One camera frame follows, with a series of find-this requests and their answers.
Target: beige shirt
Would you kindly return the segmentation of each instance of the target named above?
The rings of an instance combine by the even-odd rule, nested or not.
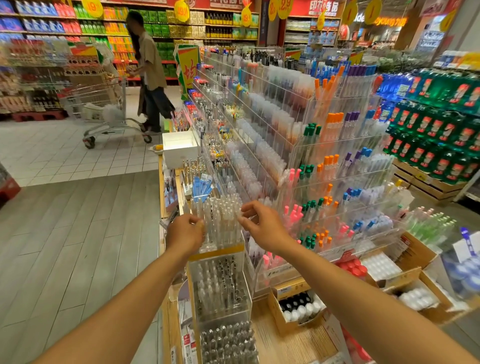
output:
[[[167,87],[165,74],[163,73],[162,59],[158,54],[156,45],[151,36],[144,32],[140,38],[140,66],[145,66],[144,82],[149,90],[157,87]]]

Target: hanging price sign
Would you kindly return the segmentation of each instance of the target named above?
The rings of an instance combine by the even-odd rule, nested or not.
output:
[[[278,0],[278,17],[286,19],[292,11],[293,0]]]
[[[372,0],[367,5],[365,9],[365,24],[370,25],[375,22],[375,20],[380,15],[382,11],[382,0]]]
[[[359,7],[357,5],[357,0],[351,0],[343,10],[342,14],[342,24],[350,25],[353,23],[357,17]]]
[[[82,0],[82,5],[92,18],[99,18],[103,15],[103,6],[99,0]]]
[[[318,16],[317,19],[317,30],[322,30],[325,25],[325,10]]]
[[[249,0],[246,0],[243,2],[243,5],[245,5],[243,10],[241,11],[241,24],[243,26],[252,25],[252,12],[250,11],[250,8],[249,8],[251,3],[252,2]]]
[[[270,2],[268,3],[268,19],[271,22],[275,20],[277,9],[278,9],[277,0],[270,0]]]
[[[449,12],[446,17],[440,22],[440,31],[446,32],[455,19],[456,9]]]
[[[185,0],[177,0],[175,6],[173,7],[173,12],[175,14],[175,19],[181,21],[182,23],[187,22],[190,19],[190,10],[188,5],[185,3]]]

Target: gray floor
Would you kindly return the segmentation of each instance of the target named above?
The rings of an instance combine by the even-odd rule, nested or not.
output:
[[[0,363],[35,359],[136,277],[159,219],[157,170],[22,189],[0,209]],[[158,362],[157,316],[133,363]]]

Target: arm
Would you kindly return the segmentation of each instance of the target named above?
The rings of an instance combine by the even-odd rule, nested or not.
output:
[[[239,222],[257,244],[291,263],[377,362],[478,363],[422,315],[298,245],[274,210],[253,201],[242,211]]]
[[[130,363],[173,278],[202,245],[203,229],[195,216],[176,218],[167,230],[165,253],[35,364]]]

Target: shopping cart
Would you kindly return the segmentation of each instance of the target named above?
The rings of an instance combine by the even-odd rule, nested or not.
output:
[[[96,123],[84,132],[83,142],[88,149],[95,147],[95,136],[111,134],[122,129],[133,129],[143,135],[145,143],[152,137],[145,135],[145,127],[126,117],[126,81],[115,78],[92,86],[69,87],[58,93],[60,104],[69,116],[86,123]],[[132,121],[138,127],[129,126]]]

